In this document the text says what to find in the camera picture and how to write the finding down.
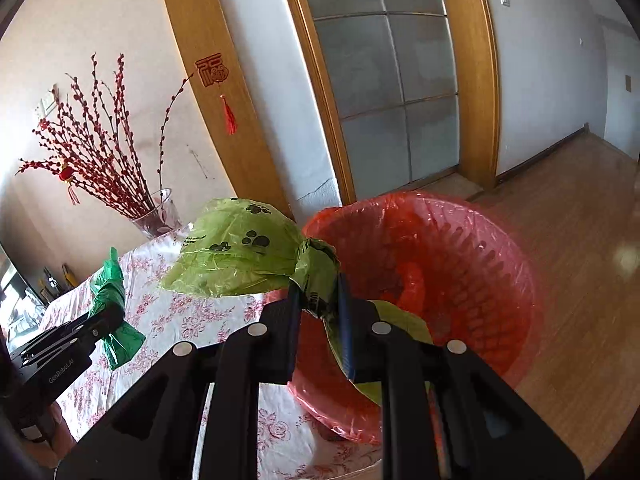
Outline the person's left hand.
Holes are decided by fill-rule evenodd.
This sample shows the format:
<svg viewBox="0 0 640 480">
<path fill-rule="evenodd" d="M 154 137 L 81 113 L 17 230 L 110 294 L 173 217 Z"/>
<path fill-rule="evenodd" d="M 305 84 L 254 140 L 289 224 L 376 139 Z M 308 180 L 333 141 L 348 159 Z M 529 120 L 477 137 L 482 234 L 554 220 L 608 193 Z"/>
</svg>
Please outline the person's left hand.
<svg viewBox="0 0 640 480">
<path fill-rule="evenodd" d="M 58 463 L 72 450 L 77 441 L 70 433 L 67 422 L 62 414 L 58 402 L 48 408 L 49 415 L 54 421 L 53 436 L 49 441 L 40 443 L 22 440 L 23 448 L 40 465 L 54 469 Z"/>
</svg>

